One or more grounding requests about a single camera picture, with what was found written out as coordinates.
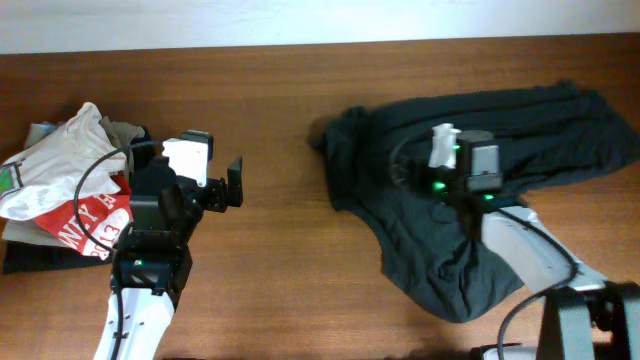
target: white wall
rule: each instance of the white wall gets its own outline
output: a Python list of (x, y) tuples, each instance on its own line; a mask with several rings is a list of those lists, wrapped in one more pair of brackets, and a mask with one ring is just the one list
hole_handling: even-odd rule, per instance
[(640, 0), (0, 0), (0, 53), (640, 31)]

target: green led light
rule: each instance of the green led light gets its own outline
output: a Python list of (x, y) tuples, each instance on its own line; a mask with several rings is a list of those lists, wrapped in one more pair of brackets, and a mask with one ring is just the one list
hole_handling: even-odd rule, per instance
[(435, 190), (435, 191), (440, 191), (440, 190), (444, 189), (445, 187), (447, 187), (447, 185), (445, 185), (443, 182), (436, 181), (436, 182), (433, 183), (433, 190)]

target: black t-shirt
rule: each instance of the black t-shirt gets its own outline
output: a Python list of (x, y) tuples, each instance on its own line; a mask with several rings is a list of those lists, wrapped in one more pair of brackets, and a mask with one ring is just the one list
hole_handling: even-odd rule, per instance
[[(456, 211), (389, 181), (389, 153), (403, 139), (452, 123), (494, 133), (503, 190), (523, 193), (612, 173), (640, 158), (640, 139), (595, 91), (552, 87), (418, 98), (368, 113), (348, 110), (314, 147), (326, 159), (331, 202), (376, 234), (384, 274), (416, 303), (452, 322), (473, 320), (522, 286), (507, 264), (471, 241)], [(429, 158), (431, 139), (400, 159)]]

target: wood grain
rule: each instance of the wood grain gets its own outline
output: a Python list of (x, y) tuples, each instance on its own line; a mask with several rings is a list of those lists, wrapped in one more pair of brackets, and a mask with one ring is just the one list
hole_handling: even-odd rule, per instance
[[(314, 121), (416, 96), (551, 85), (601, 91), (640, 129), (640, 36), (510, 38), (0, 57), (1, 149), (30, 122), (70, 118), (83, 101), (155, 138), (216, 136), (210, 173), (244, 156), (245, 204), (207, 215), (194, 266), (157, 358), (381, 359), (495, 342), (519, 291), (449, 324), (381, 273), (380, 247), (331, 208)], [(531, 193), (546, 226), (616, 281), (640, 281), (640, 167)], [(87, 359), (106, 315), (108, 267), (0, 277), (0, 358)], [(535, 343), (528, 309), (508, 339)]]

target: green patch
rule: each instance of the green patch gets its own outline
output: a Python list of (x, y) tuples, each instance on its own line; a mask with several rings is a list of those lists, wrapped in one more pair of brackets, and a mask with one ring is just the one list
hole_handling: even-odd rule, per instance
[(15, 188), (15, 184), (13, 183), (13, 175), (11, 174), (12, 169), (13, 168), (9, 167), (0, 170), (0, 193), (11, 191)]

